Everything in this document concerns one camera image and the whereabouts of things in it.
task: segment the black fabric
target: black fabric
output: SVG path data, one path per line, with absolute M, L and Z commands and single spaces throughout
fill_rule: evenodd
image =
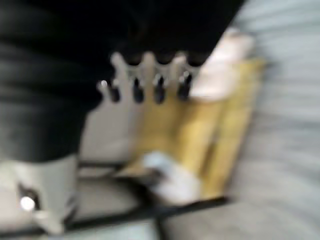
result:
M 211 52 L 242 0 L 0 2 L 0 151 L 45 162 L 78 151 L 114 51 Z

